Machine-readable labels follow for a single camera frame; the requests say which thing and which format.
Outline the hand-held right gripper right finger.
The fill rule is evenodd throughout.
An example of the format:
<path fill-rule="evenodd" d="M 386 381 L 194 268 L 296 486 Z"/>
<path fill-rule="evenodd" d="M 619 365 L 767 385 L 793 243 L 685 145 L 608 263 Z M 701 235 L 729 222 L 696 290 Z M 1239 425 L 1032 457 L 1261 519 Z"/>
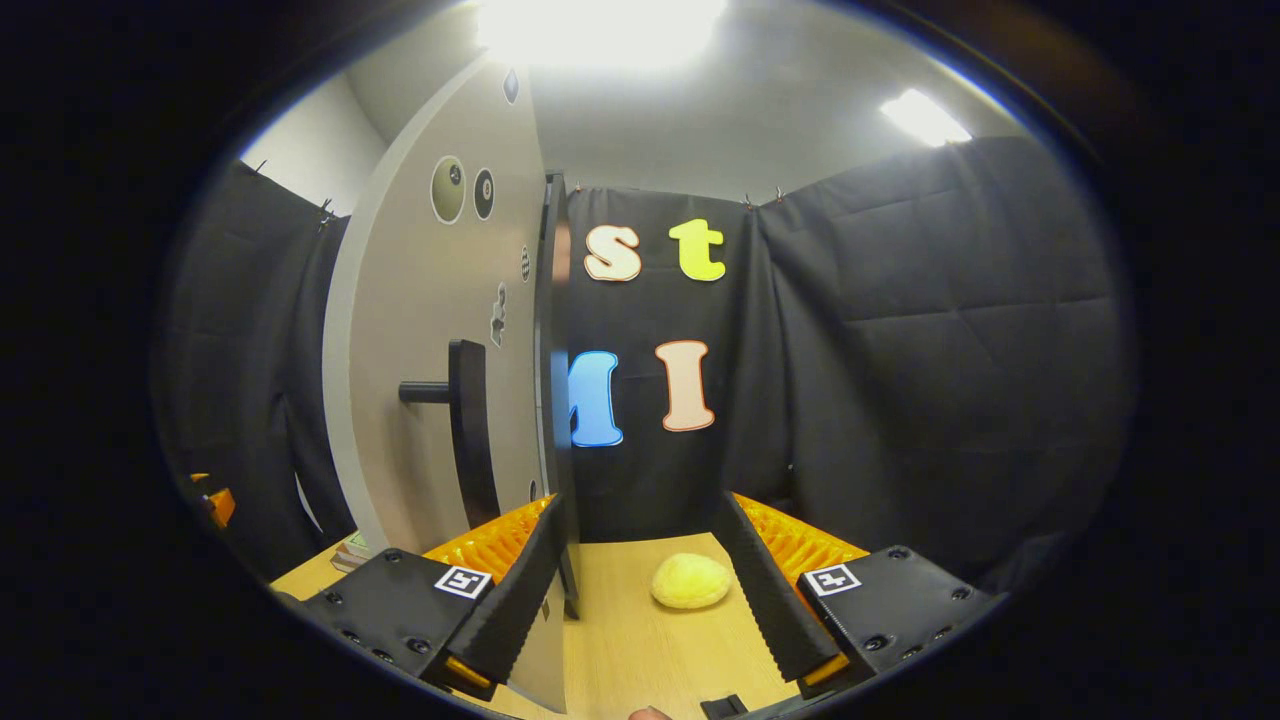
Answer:
<path fill-rule="evenodd" d="M 904 544 L 868 552 L 736 493 L 717 501 L 712 532 L 781 676 L 804 700 L 927 659 L 1006 601 Z"/>

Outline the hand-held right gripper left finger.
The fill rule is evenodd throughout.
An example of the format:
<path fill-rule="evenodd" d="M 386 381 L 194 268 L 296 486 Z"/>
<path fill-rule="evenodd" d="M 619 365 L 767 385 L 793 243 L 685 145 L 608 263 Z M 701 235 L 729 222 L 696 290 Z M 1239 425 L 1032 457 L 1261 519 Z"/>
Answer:
<path fill-rule="evenodd" d="M 489 701 L 558 579 L 563 515 L 550 495 L 425 555 L 384 550 L 300 610 L 407 676 Z"/>

